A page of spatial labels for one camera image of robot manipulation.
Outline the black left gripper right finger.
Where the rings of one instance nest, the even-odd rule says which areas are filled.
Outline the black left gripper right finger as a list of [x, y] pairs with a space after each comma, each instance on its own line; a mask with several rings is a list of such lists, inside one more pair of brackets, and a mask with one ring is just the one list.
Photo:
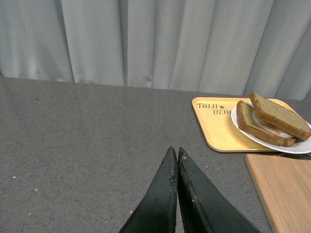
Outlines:
[[180, 147], [178, 197], [186, 233], [259, 233]]

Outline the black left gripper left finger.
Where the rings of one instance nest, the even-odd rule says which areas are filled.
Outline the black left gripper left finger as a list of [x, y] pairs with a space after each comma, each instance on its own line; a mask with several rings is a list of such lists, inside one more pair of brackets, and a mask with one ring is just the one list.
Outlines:
[[174, 233], [178, 165], [169, 147], [145, 196], [120, 229], [121, 233]]

